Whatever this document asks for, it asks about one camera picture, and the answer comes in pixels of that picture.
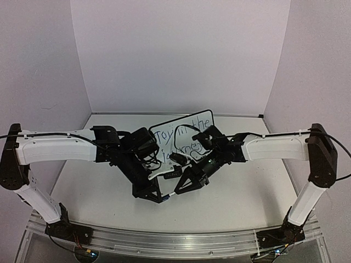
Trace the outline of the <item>blue whiteboard marker pen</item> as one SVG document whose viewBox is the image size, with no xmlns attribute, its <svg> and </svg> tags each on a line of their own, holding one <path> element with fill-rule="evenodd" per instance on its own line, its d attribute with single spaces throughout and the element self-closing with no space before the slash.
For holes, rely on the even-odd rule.
<svg viewBox="0 0 351 263">
<path fill-rule="evenodd" d="M 169 194 L 167 194 L 167 195 L 169 195 L 169 196 L 170 196 L 170 198 L 171 198 L 171 197 L 175 196 L 175 195 L 176 195 L 176 193 L 175 193 L 175 192 L 171 192 L 171 193 L 169 193 Z"/>
</svg>

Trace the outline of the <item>white whiteboard with black frame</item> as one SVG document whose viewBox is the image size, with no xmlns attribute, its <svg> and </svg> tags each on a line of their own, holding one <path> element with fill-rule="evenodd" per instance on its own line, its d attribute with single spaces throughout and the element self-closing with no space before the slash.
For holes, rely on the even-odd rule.
<svg viewBox="0 0 351 263">
<path fill-rule="evenodd" d="M 156 158 L 166 163 L 171 153 L 182 153 L 200 159 L 207 150 L 192 137 L 214 125 L 213 112 L 204 110 L 171 121 L 166 121 L 149 128 L 159 146 Z"/>
</svg>

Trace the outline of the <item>blue marker cap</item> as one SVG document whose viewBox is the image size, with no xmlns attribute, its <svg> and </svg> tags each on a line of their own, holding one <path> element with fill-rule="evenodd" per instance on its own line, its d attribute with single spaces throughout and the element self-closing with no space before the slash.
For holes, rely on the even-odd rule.
<svg viewBox="0 0 351 263">
<path fill-rule="evenodd" d="M 169 196 L 169 195 L 165 195 L 165 196 L 163 196 L 163 197 L 162 197 L 162 202 L 167 201 L 169 198 L 170 198 L 170 196 Z"/>
</svg>

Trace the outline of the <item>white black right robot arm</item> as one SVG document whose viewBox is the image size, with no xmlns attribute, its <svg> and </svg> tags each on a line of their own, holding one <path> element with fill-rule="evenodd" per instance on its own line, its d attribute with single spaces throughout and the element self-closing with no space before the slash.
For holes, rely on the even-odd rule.
<svg viewBox="0 0 351 263">
<path fill-rule="evenodd" d="M 312 124 L 307 130 L 289 133 L 224 135 L 212 125 L 192 137 L 209 153 L 198 162 L 190 161 L 183 171 L 175 193 L 195 191 L 209 183 L 222 166 L 261 159 L 291 159 L 309 163 L 309 176 L 296 201 L 289 208 L 282 225 L 257 232 L 261 248 L 280 247 L 303 241 L 303 227 L 323 193 L 337 179 L 338 152 L 324 127 Z"/>
</svg>

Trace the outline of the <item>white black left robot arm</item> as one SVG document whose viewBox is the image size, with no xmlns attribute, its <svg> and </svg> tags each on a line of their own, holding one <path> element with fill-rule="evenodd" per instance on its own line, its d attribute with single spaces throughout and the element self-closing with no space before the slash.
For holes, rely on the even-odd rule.
<svg viewBox="0 0 351 263">
<path fill-rule="evenodd" d="M 70 132 L 34 132 L 14 123 L 1 139 L 5 141 L 1 153 L 1 186 L 15 192 L 39 213 L 50 238 L 87 245 L 92 240 L 93 229 L 70 220 L 66 205 L 41 188 L 31 169 L 33 165 L 67 161 L 107 163 L 128 179 L 134 198 L 162 201 L 157 179 L 149 178 L 154 172 L 151 165 L 156 163 L 159 147 L 145 127 L 134 132 L 109 125 Z"/>
</svg>

